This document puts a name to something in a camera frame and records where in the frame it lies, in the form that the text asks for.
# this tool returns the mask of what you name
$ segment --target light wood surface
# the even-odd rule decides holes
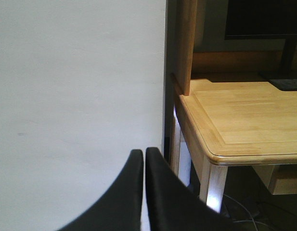
[[[174,75],[184,95],[189,95],[197,0],[178,0],[175,28]]]
[[[276,71],[281,51],[222,51],[194,53],[193,73]],[[292,69],[297,70],[297,51]]]
[[[181,149],[181,128],[176,117],[175,108],[173,110],[173,119],[171,127],[171,139],[170,139],[170,167],[174,174],[178,176],[179,173],[179,158]]]
[[[271,194],[297,193],[297,165],[253,166]]]
[[[202,166],[200,199],[216,212],[220,212],[227,175],[227,166],[216,166],[206,156]]]
[[[211,163],[297,163],[297,91],[280,91],[256,73],[195,77],[190,96],[176,100],[178,120]]]

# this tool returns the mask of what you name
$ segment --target wooden board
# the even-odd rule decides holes
[[[184,95],[189,95],[197,0],[178,0],[175,28],[174,75]]]
[[[193,54],[193,73],[255,72],[278,70],[281,51],[222,51]],[[297,51],[293,59],[297,70]]]
[[[190,96],[179,96],[178,120],[191,124],[189,135],[181,128],[185,138],[204,145],[213,164],[297,163],[297,91],[280,91],[256,73],[195,78]]]
[[[263,165],[253,169],[271,194],[297,194],[297,165]]]

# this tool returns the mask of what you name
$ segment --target cable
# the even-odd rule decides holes
[[[236,202],[237,204],[239,204],[248,213],[248,215],[250,216],[250,218],[251,218],[251,220],[252,220],[252,222],[254,224],[255,230],[258,231],[258,226],[256,225],[256,222],[255,222],[252,214],[250,213],[250,211],[246,207],[244,207],[240,202],[238,202],[237,200],[235,200],[234,198],[232,198],[232,197],[230,197],[230,196],[228,196],[226,194],[224,194],[224,196],[227,197],[227,198],[229,198],[229,199],[231,199],[232,201]]]
[[[284,209],[282,207],[279,207],[279,206],[277,206],[275,204],[272,204],[272,203],[269,203],[269,202],[266,202],[266,201],[259,201],[258,204],[267,204],[267,205],[273,206],[273,207],[278,208],[279,210],[282,210],[282,211],[284,211],[284,212],[286,212],[286,213],[288,213],[288,214],[290,214],[290,215],[297,218],[297,214],[292,213],[292,212],[290,212],[290,211],[288,211],[288,210],[286,210],[286,209]]]
[[[233,221],[233,223],[243,223],[243,222],[253,222],[253,220],[237,220],[237,221]],[[260,221],[255,221],[255,223],[257,224],[261,224],[261,225],[264,225],[264,226],[267,226],[269,229],[273,230],[273,231],[277,231],[274,227],[264,223],[264,222],[260,222]]]
[[[259,201],[257,202],[257,204],[267,204],[267,205],[273,206],[273,207],[278,208],[279,210],[282,210],[283,212],[286,212],[286,213],[288,213],[288,214],[290,214],[290,215],[292,215],[292,216],[294,216],[294,217],[297,218],[297,214],[292,213],[292,212],[290,212],[290,211],[288,211],[288,210],[286,210],[286,209],[284,209],[284,208],[282,208],[282,207],[280,207],[278,205],[275,205],[273,203],[269,203],[269,202],[263,201],[261,199],[261,196],[260,196],[260,194],[261,194],[260,191],[261,191],[261,184],[260,184],[260,179],[258,179],[258,200]]]

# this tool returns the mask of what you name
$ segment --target table leg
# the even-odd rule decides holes
[[[200,199],[216,212],[220,212],[224,186],[227,175],[227,166],[217,166],[204,157]]]
[[[171,138],[170,138],[170,152],[169,162],[172,171],[178,176],[179,171],[179,157],[181,149],[181,128],[176,117],[175,108],[173,110],[173,120],[171,126]]]

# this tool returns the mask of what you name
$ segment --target computer monitor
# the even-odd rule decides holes
[[[281,90],[297,90],[297,71],[291,70],[297,0],[229,0],[225,39],[285,39],[279,70],[260,75]]]

